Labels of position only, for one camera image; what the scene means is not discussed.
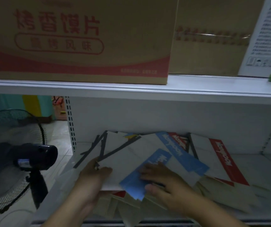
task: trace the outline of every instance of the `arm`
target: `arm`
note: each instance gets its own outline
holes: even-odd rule
[[[196,220],[203,227],[246,227],[214,202],[199,195],[176,173],[162,163],[146,164],[141,179],[162,183],[165,189],[148,184],[145,189],[158,198],[169,210]]]
[[[63,204],[52,214],[42,227],[79,227],[91,213],[99,197],[111,191],[100,191],[103,181],[112,169],[94,169],[96,159],[91,160],[81,171],[78,180]]]

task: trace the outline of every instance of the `fan label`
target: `fan label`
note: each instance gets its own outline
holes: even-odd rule
[[[18,160],[18,165],[21,168],[32,168],[30,163],[29,163],[29,159],[19,159]]]

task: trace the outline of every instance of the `hand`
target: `hand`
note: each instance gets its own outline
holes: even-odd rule
[[[97,158],[92,159],[80,175],[68,196],[68,201],[80,208],[82,219],[93,210],[101,196],[113,193],[113,191],[100,191],[103,182],[112,172],[111,168],[103,167],[95,170]]]
[[[145,186],[146,191],[158,198],[169,210],[175,211],[183,216],[196,219],[204,206],[204,198],[197,194],[176,173],[169,170],[164,164],[146,164],[140,170],[141,179],[161,183],[164,189],[154,184]]]

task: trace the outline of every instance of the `fan stand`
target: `fan stand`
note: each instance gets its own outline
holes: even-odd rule
[[[33,202],[35,203],[36,209],[38,209],[48,194],[45,180],[39,170],[32,170],[29,176],[26,177],[26,181],[30,185]]]

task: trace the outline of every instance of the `yellow stripe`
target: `yellow stripe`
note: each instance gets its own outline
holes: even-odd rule
[[[37,96],[22,95],[25,110],[30,112],[36,117],[42,117],[41,106]]]

